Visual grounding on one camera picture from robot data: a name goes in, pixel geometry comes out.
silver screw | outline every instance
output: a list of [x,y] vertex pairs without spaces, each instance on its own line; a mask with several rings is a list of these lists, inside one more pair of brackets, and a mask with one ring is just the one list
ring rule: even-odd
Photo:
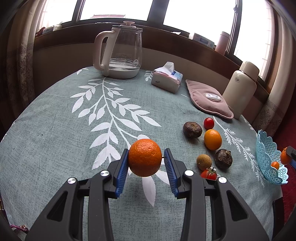
[[190,177],[190,176],[193,176],[193,174],[194,174],[194,172],[191,171],[191,170],[186,170],[186,171],[185,171],[185,175],[186,175],[186,176],[189,176],[189,177]]
[[101,171],[101,176],[105,177],[108,175],[109,175],[109,172],[107,170]]
[[227,179],[225,177],[220,177],[218,180],[219,180],[220,183],[226,183],[227,182]]
[[75,182],[76,182],[76,179],[74,177],[71,177],[71,178],[68,179],[69,184],[73,184]]

table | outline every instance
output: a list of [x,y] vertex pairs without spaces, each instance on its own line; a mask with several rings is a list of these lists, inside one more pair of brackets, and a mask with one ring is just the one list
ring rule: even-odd
[[[185,81],[172,94],[151,85],[151,77],[151,71],[140,70],[133,79],[116,80],[105,78],[94,67],[83,68],[44,91],[24,110],[0,144],[0,188],[11,223],[30,228],[69,177],[92,177],[140,138],[156,141],[162,151],[170,148],[175,159],[196,172],[199,154],[214,157],[204,146],[204,129],[195,141],[183,135],[185,122],[202,126],[206,117],[212,117],[191,103]],[[243,116],[239,120],[214,116],[214,120],[222,148],[233,156],[232,166],[218,174],[237,189],[271,238],[272,202],[282,193],[258,169],[256,132]],[[211,240],[208,198],[206,203],[207,240]],[[185,200],[171,193],[163,164],[151,177],[129,173],[120,198],[110,199],[114,238],[179,241],[184,209]],[[87,240],[87,222],[83,225]]]

orange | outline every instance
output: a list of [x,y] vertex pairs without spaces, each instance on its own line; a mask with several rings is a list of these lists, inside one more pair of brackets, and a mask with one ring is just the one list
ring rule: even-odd
[[287,149],[287,147],[284,148],[283,151],[281,152],[281,163],[283,165],[287,165],[292,160],[292,158],[287,155],[286,149]]
[[279,169],[279,163],[277,161],[274,161],[272,164],[271,164],[272,167],[274,167],[275,169]]
[[155,174],[161,165],[161,149],[150,139],[134,142],[128,151],[128,165],[131,171],[140,177]]
[[204,136],[205,146],[210,150],[217,150],[222,145],[222,138],[218,131],[207,130]]

kettle label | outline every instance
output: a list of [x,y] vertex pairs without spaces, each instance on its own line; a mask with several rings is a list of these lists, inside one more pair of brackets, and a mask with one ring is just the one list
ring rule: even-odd
[[137,60],[137,59],[135,59],[135,60],[133,61],[133,65],[134,65],[134,66],[137,66],[138,63],[139,63],[139,60]]

window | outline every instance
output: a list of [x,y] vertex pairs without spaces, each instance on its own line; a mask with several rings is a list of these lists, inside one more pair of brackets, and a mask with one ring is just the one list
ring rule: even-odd
[[77,0],[47,0],[39,18],[37,31],[42,27],[71,21],[76,2]]
[[200,34],[217,44],[222,31],[231,32],[234,7],[235,0],[170,0],[163,24]]
[[273,49],[272,10],[265,0],[247,0],[242,5],[242,20],[234,55],[251,61],[265,80]]
[[80,20],[90,18],[132,18],[146,21],[152,0],[86,0]]

